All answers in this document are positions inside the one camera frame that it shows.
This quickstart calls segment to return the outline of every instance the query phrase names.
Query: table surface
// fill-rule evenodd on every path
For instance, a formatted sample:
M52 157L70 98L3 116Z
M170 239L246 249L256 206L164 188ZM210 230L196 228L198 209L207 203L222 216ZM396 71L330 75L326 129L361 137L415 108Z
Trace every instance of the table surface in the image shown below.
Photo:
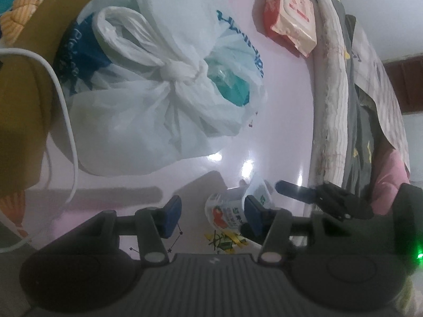
M42 247L102 210L115 209L118 215L130 215L142 207L164 205L179 194L183 202L179 225L184 241L178 241L177 251L206 252L210 247L204 243L204 233L213 231L204 216L204 204L211 194L248 183L255 172L271 184L287 180L307 185L314 118L312 70L303 57L266 38L262 25L265 0L228 2L234 19L264 63L268 99L252 125L215 155L182 160L149 175L103 178L80 171L75 198L33 239L32 246ZM56 129L61 127L60 122L57 124ZM30 234L58 211L72 184L71 162L54 141L49 136L39 184L26 192L23 227ZM66 137L62 141L66 147ZM277 206L295 215L303 214L303 203L275 192L272 198ZM177 235L167 242L173 242ZM133 242L121 242L121 247L128 250L136 244Z

